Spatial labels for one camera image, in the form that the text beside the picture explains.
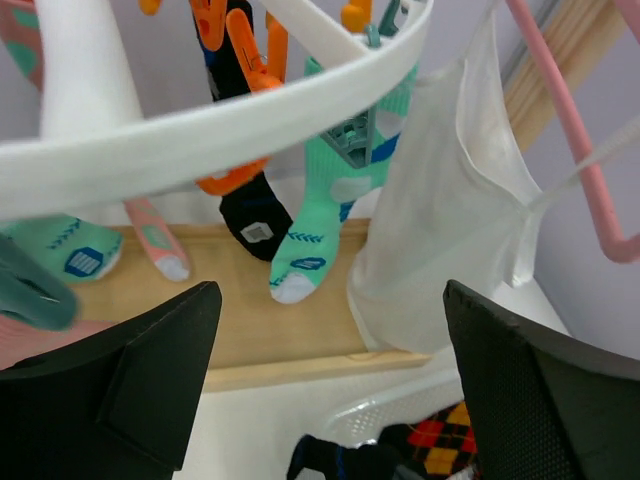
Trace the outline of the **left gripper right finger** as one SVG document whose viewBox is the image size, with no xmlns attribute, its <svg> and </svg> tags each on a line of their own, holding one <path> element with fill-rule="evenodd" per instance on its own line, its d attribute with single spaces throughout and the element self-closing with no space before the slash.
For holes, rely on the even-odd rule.
<svg viewBox="0 0 640 480">
<path fill-rule="evenodd" d="M 443 302 L 483 478 L 638 478 L 638 360 L 455 280 Z"/>
</svg>

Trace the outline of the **black white striped sock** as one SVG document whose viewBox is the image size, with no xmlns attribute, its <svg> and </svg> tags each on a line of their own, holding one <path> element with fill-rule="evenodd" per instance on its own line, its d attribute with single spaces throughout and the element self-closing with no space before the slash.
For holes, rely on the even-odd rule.
<svg viewBox="0 0 640 480">
<path fill-rule="evenodd" d="M 349 448 L 312 435 L 301 437 L 292 453 L 287 479 L 297 479 L 303 470 L 325 479 L 480 479 L 477 467 L 467 466 L 457 473 L 430 474 L 424 466 L 410 462 L 389 446 L 365 444 Z"/>
</svg>

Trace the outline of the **orange clothes peg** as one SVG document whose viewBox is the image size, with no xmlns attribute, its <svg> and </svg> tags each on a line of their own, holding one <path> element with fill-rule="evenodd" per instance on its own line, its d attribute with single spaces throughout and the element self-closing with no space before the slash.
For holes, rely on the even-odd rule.
<svg viewBox="0 0 640 480">
<path fill-rule="evenodd" d="M 208 176 L 195 181 L 205 193 L 213 196 L 228 195 L 252 181 L 263 172 L 269 157 L 262 157 L 240 167 L 229 170 L 222 176 Z"/>
</svg>

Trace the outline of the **pink teal sock front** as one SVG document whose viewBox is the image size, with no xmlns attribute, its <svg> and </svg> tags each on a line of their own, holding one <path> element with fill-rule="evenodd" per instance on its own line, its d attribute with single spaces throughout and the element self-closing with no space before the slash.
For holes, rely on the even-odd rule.
<svg viewBox="0 0 640 480">
<path fill-rule="evenodd" d="M 83 320 L 67 330 L 48 331 L 2 316 L 0 367 L 7 369 L 26 358 L 62 348 L 114 325 L 114 322 Z"/>
</svg>

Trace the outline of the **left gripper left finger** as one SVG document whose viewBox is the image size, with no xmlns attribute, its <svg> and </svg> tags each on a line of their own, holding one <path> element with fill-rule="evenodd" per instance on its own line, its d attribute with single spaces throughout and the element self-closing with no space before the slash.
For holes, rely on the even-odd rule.
<svg viewBox="0 0 640 480">
<path fill-rule="evenodd" d="M 4 479 L 170 479 L 182 469 L 222 306 L 201 282 L 1 373 Z"/>
</svg>

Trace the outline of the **pink teal sock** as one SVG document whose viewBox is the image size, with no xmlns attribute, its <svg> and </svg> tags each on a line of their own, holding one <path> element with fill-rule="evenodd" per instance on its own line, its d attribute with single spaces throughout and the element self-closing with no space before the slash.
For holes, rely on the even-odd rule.
<svg viewBox="0 0 640 480">
<path fill-rule="evenodd" d="M 32 1 L 1 3 L 1 41 L 24 77 L 41 89 L 44 57 Z M 141 246 L 155 267 L 171 281 L 188 279 L 187 255 L 151 202 L 139 198 L 126 201 L 124 207 Z"/>
<path fill-rule="evenodd" d="M 83 320 L 67 330 L 48 331 L 2 316 L 0 367 L 7 369 L 26 358 L 62 348 L 114 325 L 114 322 Z"/>
</svg>

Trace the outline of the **white round clip hanger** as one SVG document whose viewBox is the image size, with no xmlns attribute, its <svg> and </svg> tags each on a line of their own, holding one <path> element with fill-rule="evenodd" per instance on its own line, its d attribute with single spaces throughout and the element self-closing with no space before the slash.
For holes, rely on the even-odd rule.
<svg viewBox="0 0 640 480">
<path fill-rule="evenodd" d="M 272 154 L 372 105 L 419 59 L 433 5 L 410 1 L 400 31 L 370 49 L 310 1 L 267 10 L 322 73 L 249 96 Z M 222 104 L 144 119 L 111 6 L 36 5 L 45 75 L 40 137 L 1 147 L 1 217 L 14 220 L 146 196 L 219 171 L 239 149 Z"/>
</svg>

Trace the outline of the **mint green sock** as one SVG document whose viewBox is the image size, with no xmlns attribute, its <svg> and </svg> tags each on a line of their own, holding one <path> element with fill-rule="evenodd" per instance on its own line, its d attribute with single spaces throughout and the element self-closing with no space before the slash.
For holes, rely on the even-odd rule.
<svg viewBox="0 0 640 480">
<path fill-rule="evenodd" d="M 409 112 L 418 68 L 377 103 L 371 163 L 348 165 L 321 137 L 305 142 L 303 202 L 271 262 L 270 293 L 282 304 L 308 297 L 336 259 L 340 232 L 354 203 L 382 187 Z"/>
<path fill-rule="evenodd" d="M 122 235 L 69 215 L 3 222 L 1 233 L 66 284 L 99 280 L 121 256 Z"/>
</svg>

